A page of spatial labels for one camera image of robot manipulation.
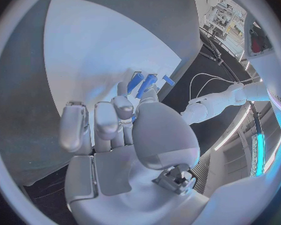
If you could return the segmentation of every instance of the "blue light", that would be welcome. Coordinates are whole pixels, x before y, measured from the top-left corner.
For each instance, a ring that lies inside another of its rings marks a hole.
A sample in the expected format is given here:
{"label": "blue light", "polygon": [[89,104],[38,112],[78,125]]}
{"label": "blue light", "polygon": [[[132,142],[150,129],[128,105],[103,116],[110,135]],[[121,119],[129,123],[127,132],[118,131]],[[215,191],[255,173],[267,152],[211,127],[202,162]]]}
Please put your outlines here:
{"label": "blue light", "polygon": [[265,163],[265,136],[263,134],[258,134],[256,177],[264,173],[264,163]]}

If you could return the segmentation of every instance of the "white robotic arm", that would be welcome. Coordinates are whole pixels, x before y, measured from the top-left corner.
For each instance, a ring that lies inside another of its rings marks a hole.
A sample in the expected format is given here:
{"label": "white robotic arm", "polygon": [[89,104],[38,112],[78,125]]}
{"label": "white robotic arm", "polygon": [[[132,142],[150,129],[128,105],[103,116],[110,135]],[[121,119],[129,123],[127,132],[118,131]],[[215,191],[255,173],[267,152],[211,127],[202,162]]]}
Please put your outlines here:
{"label": "white robotic arm", "polygon": [[181,115],[191,125],[219,115],[230,105],[239,106],[246,101],[269,100],[270,98],[263,82],[254,82],[247,85],[234,83],[226,91],[191,99]]}

